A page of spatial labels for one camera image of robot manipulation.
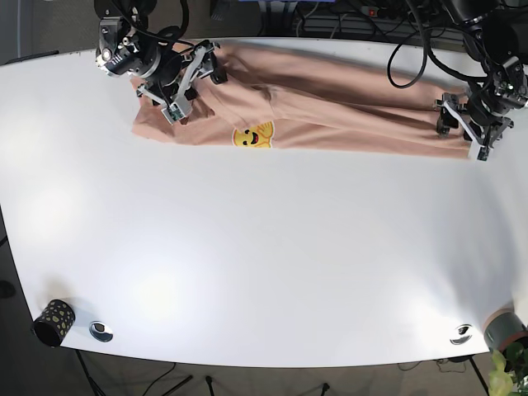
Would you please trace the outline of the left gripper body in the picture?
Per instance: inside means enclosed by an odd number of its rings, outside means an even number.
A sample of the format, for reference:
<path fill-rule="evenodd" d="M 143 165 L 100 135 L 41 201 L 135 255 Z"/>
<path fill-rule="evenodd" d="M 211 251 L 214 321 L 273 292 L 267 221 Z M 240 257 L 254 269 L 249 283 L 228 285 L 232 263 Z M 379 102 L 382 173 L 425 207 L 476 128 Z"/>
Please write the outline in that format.
<path fill-rule="evenodd" d="M 513 120 L 490 113 L 483 104 L 478 105 L 472 97 L 460 102 L 460 96 L 445 92 L 436 100 L 435 109 L 448 111 L 455 118 L 455 128 L 462 129 L 463 137 L 470 142 L 469 157 L 486 162 L 494 150 L 494 144 L 502 139 L 504 132 L 514 126 Z"/>

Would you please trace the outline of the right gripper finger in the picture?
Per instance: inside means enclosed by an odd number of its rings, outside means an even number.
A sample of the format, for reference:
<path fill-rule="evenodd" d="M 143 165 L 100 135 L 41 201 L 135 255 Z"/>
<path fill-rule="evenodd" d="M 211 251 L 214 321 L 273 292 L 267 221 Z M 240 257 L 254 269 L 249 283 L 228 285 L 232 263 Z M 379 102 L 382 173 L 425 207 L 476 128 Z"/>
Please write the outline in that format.
<path fill-rule="evenodd" d="M 209 62 L 205 65 L 205 76 L 209 77 L 215 85 L 220 85 L 228 81 L 224 66 L 216 62 Z"/>
<path fill-rule="evenodd" d="M 198 97 L 198 93 L 193 86 L 188 87 L 180 93 L 180 101 L 183 103 L 192 102 Z"/>

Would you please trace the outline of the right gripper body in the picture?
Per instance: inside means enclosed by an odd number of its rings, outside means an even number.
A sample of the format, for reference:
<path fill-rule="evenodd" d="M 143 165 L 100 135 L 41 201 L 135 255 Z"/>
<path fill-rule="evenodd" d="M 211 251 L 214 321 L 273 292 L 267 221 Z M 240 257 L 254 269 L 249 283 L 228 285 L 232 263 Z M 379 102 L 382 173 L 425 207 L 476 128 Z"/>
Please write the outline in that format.
<path fill-rule="evenodd" d="M 205 65 L 218 61 L 215 51 L 219 43 L 202 40 L 189 49 L 176 52 L 165 49 L 161 58 L 154 63 L 155 69 L 140 77 L 143 81 L 136 88 L 139 98 L 148 98 L 171 125 L 187 118 L 192 112 L 191 102 L 180 101 L 180 93 L 193 86 L 197 79 L 205 76 Z"/>

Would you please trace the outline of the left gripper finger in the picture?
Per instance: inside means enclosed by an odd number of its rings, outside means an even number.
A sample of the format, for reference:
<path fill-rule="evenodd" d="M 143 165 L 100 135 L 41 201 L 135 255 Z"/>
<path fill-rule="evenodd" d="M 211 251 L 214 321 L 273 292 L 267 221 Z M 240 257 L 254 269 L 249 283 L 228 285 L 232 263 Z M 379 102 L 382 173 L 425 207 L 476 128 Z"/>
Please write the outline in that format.
<path fill-rule="evenodd" d="M 440 111 L 436 122 L 436 132 L 440 136 L 448 136 L 451 129 L 455 128 L 455 118 L 449 111 Z"/>

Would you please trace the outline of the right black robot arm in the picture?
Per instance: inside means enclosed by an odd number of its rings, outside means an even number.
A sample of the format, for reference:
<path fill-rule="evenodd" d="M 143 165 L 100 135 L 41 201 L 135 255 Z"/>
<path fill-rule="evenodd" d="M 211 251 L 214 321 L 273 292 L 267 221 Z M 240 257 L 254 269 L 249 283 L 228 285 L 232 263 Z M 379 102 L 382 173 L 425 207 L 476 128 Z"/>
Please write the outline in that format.
<path fill-rule="evenodd" d="M 209 40 L 197 44 L 182 39 L 189 24 L 188 2 L 181 1 L 181 24 L 158 33 L 148 30 L 155 1 L 95 1 L 100 18 L 97 67 L 111 77 L 128 74 L 142 80 L 136 88 L 169 124 L 188 117 L 197 97 L 196 79 L 214 84 L 228 81 L 215 56 L 219 45 Z"/>

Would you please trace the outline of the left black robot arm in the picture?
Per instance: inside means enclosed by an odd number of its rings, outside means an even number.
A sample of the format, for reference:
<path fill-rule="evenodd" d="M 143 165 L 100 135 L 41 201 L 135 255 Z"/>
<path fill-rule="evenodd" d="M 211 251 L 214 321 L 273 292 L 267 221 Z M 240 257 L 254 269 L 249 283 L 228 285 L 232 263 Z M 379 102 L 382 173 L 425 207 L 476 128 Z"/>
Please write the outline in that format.
<path fill-rule="evenodd" d="M 408 3 L 422 39 L 422 60 L 468 85 L 466 102 L 448 92 L 436 100 L 436 132 L 446 138 L 452 129 L 462 128 L 464 138 L 478 149 L 476 158 L 485 161 L 503 132 L 514 125 L 508 112 L 527 107 L 527 10 L 501 1 L 441 5 L 450 18 L 448 28 L 461 33 L 466 53 L 480 63 L 484 75 L 469 76 L 443 64 L 431 47 L 435 25 L 423 25 L 417 6 Z"/>

